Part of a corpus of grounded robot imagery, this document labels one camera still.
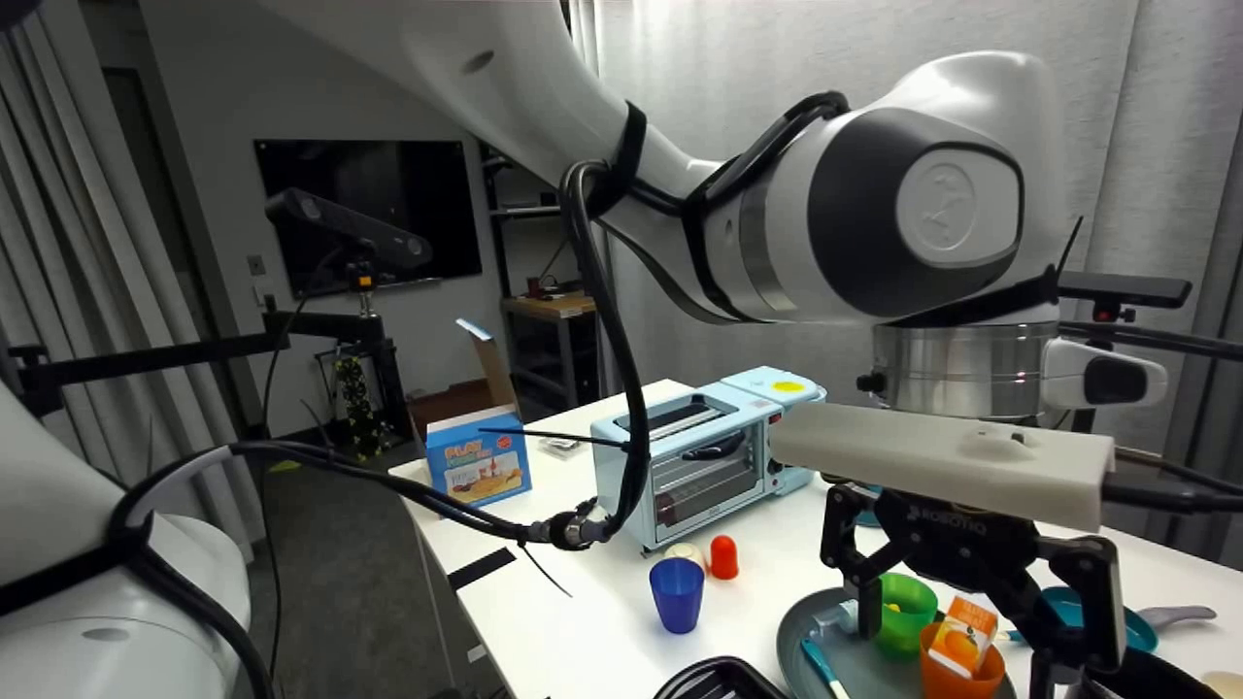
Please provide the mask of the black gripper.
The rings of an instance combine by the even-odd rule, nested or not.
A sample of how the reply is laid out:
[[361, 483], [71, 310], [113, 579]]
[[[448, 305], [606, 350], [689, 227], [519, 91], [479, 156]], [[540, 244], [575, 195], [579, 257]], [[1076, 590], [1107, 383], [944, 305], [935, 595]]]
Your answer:
[[[859, 552], [856, 529], [864, 512], [877, 512], [888, 548]], [[1037, 595], [1031, 562], [1041, 559], [1080, 597], [1080, 627], [1068, 627]], [[973, 512], [944, 500], [926, 500], [887, 489], [835, 482], [824, 491], [819, 562], [835, 566], [859, 597], [856, 632], [873, 635], [883, 623], [883, 573], [895, 562], [948, 582], [956, 590], [988, 595], [996, 605], [1024, 605], [1031, 699], [1052, 699], [1057, 675], [1107, 675], [1125, 654], [1121, 600], [1120, 600], [1120, 548], [1103, 535], [1037, 540], [1031, 520]]]

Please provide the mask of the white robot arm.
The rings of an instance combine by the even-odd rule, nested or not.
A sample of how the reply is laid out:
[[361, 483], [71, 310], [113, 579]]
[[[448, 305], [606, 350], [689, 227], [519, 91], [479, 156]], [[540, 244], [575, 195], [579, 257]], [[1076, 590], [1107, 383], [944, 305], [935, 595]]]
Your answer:
[[[611, 91], [579, 56], [553, 0], [266, 0], [292, 27], [371, 69], [433, 98], [466, 133], [496, 142], [567, 195], [567, 225], [650, 205], [650, 239], [675, 239], [699, 298], [721, 322], [768, 322], [826, 310], [899, 327], [973, 327], [1057, 298], [1057, 267], [1001, 283], [1014, 260], [1057, 232], [1057, 112], [1044, 65], [1017, 50], [962, 50], [905, 72], [869, 103], [844, 91], [798, 102], [773, 129], [729, 160], [697, 160], [650, 115]], [[509, 522], [426, 483], [396, 491], [448, 512], [456, 522], [518, 544], [587, 552], [633, 520], [650, 483], [650, 410], [620, 314], [579, 239], [587, 288], [613, 342], [629, 416], [642, 423], [624, 451], [620, 503], [606, 520], [554, 512]], [[152, 530], [147, 509], [163, 483], [218, 465], [237, 445], [214, 445], [156, 477], [118, 489], [7, 393], [3, 383], [3, 621], [52, 612], [90, 582], [135, 582], [189, 627], [227, 639], [253, 691], [273, 699], [244, 623], [188, 579]]]

